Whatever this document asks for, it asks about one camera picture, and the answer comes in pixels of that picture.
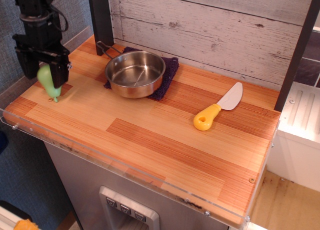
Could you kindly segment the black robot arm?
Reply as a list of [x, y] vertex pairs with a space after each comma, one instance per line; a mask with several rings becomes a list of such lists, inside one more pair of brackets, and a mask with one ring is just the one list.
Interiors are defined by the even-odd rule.
[[20, 66], [29, 79], [37, 76], [39, 63], [49, 64], [53, 85], [62, 86], [69, 79], [69, 50], [62, 45], [62, 33], [69, 28], [65, 21], [61, 28], [61, 11], [52, 5], [54, 0], [15, 0], [25, 34], [13, 35], [15, 52]]

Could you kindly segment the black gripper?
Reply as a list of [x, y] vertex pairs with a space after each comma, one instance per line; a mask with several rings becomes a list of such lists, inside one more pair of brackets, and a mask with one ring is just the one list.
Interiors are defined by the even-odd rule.
[[61, 44], [62, 32], [59, 16], [20, 16], [25, 34], [13, 35], [15, 52], [24, 75], [37, 76], [39, 62], [49, 64], [54, 87], [57, 89], [69, 79], [71, 63], [69, 50]]

